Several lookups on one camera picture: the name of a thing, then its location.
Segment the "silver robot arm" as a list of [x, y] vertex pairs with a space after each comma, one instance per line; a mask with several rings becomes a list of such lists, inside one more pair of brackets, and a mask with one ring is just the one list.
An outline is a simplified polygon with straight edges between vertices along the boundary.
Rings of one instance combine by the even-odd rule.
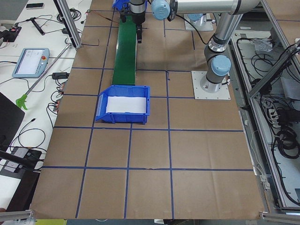
[[215, 33], [205, 47], [208, 71], [201, 80], [201, 88], [216, 93], [229, 73], [231, 61], [223, 55], [234, 30], [244, 13], [258, 5], [257, 0], [152, 0], [152, 15], [157, 20], [172, 21], [181, 14], [221, 13]]

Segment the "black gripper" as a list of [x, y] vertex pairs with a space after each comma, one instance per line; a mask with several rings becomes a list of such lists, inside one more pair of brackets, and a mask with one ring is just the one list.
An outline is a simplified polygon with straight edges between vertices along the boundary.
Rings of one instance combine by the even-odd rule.
[[[132, 14], [132, 20], [136, 26], [136, 39], [139, 44], [142, 43], [143, 27], [142, 23], [145, 22], [146, 0], [130, 0], [129, 2], [130, 12]], [[123, 7], [120, 10], [120, 19], [123, 23], [127, 20], [129, 10], [127, 7]]]

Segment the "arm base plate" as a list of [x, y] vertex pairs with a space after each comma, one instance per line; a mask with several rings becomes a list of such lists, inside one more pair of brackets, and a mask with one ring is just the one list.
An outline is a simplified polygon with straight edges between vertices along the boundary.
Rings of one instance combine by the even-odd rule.
[[220, 84], [210, 83], [206, 71], [191, 71], [195, 99], [230, 100], [230, 93], [225, 78]]
[[198, 31], [213, 31], [210, 14], [184, 14], [184, 18], [193, 24]]

